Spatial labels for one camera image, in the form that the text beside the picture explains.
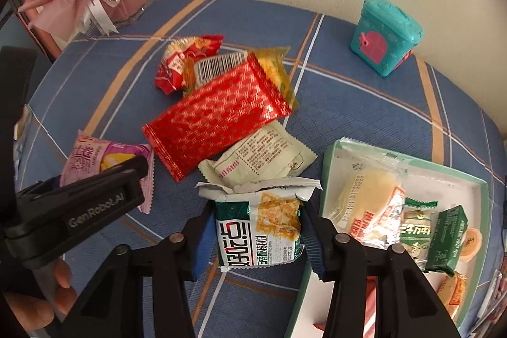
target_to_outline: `red patterned wrapper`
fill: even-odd
[[[143,126],[155,153],[181,181],[211,158],[271,121],[291,113],[255,55]]]
[[[173,40],[164,51],[155,75],[155,86],[166,95],[185,88],[184,66],[187,58],[194,61],[216,55],[222,35],[190,36]]]

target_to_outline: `green snack package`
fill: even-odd
[[[432,214],[438,202],[405,199],[400,226],[400,242],[418,266],[424,269],[432,240]]]
[[[199,196],[215,201],[216,234],[222,271],[286,264],[303,252],[301,201],[316,179],[285,177],[228,188],[199,182]]]
[[[454,276],[468,219],[461,205],[439,214],[437,228],[429,246],[426,271],[445,272]]]

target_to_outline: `blue plaid tablecloth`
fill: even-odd
[[[173,37],[225,35],[222,53],[290,46],[286,69],[301,108],[287,130],[319,158],[303,176],[320,178],[326,147],[342,136],[360,139],[460,169],[488,182],[493,204],[488,253],[462,330],[473,321],[494,268],[500,265],[504,176],[498,128],[448,78],[410,56],[380,78],[349,49],[356,25],[320,13],[249,0],[160,0],[110,37],[75,39],[30,101],[34,113],[17,187],[60,174],[78,130],[122,143],[146,143],[141,126],[181,98],[154,87],[163,49]],[[204,200],[194,171],[176,183],[155,162],[149,215],[134,210],[69,251],[73,285],[82,291],[117,244],[156,244],[198,215]],[[284,335],[306,257],[267,269],[220,272],[211,256],[201,279],[188,285],[196,336],[280,338]],[[148,282],[145,336],[153,333]]]

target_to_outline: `screw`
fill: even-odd
[[[396,252],[397,254],[403,254],[405,252],[405,247],[402,244],[393,244],[391,248],[392,251]]]
[[[179,242],[185,239],[184,235],[181,232],[175,232],[169,235],[169,241],[173,244],[178,244]]]
[[[346,244],[347,242],[350,241],[350,237],[346,233],[339,233],[338,235],[335,236],[335,239],[337,242],[341,244]]]
[[[128,251],[128,245],[125,245],[125,244],[121,244],[121,245],[118,245],[116,248],[115,248],[115,252],[116,252],[116,255],[123,255],[123,254],[126,254]]]

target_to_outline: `finger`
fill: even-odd
[[[62,314],[67,315],[78,298],[74,288],[58,288],[55,293],[55,307]]]
[[[49,302],[11,292],[4,296],[25,331],[44,328],[53,321],[55,314]]]
[[[55,278],[63,288],[69,288],[70,282],[72,281],[72,271],[70,270],[70,266],[68,266],[67,262],[62,259],[59,259],[55,265]]]

